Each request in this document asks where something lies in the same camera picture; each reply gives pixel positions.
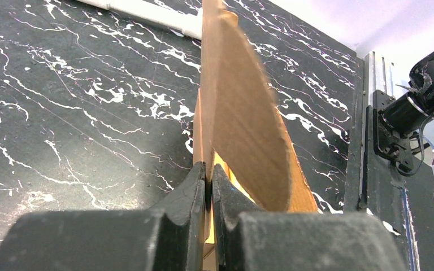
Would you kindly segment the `brown cardboard box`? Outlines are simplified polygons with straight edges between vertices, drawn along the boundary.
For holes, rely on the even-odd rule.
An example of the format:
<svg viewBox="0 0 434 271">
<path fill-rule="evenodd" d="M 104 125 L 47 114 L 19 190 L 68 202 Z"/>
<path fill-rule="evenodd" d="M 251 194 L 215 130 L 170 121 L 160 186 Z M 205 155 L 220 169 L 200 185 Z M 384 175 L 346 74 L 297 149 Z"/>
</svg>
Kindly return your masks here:
<svg viewBox="0 0 434 271">
<path fill-rule="evenodd" d="M 312 270 L 317 205 L 255 50 L 222 1 L 202 3 L 201 86 L 194 161 L 210 185 L 220 164 L 262 212 L 239 215 L 245 270 Z"/>
</svg>

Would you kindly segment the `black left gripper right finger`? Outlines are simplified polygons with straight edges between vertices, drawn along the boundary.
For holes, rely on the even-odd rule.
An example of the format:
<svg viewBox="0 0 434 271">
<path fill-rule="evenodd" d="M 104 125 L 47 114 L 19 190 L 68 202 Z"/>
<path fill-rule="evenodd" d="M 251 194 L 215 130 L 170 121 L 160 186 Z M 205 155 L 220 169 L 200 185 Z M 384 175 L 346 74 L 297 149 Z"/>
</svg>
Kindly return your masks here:
<svg viewBox="0 0 434 271">
<path fill-rule="evenodd" d="M 230 181 L 220 164 L 212 174 L 216 267 L 218 270 L 245 270 L 244 235 L 238 225 L 243 212 L 262 212 Z"/>
</svg>

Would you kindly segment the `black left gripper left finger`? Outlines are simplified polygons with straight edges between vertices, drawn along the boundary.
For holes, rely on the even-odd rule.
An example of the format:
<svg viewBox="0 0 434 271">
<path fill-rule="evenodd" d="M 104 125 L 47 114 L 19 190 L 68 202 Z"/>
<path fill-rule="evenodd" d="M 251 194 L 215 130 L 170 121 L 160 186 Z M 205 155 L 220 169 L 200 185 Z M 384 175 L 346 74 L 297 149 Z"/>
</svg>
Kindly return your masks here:
<svg viewBox="0 0 434 271">
<path fill-rule="evenodd" d="M 202 269 L 205 196 L 205 164 L 197 162 L 176 189 L 151 207 L 159 215 L 149 245 L 152 270 Z"/>
</svg>

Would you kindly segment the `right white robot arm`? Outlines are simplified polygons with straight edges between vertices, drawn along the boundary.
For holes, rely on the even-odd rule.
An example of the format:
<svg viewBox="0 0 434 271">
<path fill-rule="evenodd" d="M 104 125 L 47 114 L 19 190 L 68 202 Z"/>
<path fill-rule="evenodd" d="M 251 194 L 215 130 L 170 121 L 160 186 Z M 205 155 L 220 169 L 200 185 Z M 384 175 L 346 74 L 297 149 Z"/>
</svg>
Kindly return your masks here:
<svg viewBox="0 0 434 271">
<path fill-rule="evenodd" d="M 217 270 L 434 270 L 434 175 L 423 130 L 434 121 L 434 52 L 391 96 L 391 70 L 359 64 L 355 119 L 344 160 L 332 168 L 305 151 L 315 215 L 265 212 L 214 169 Z"/>
</svg>

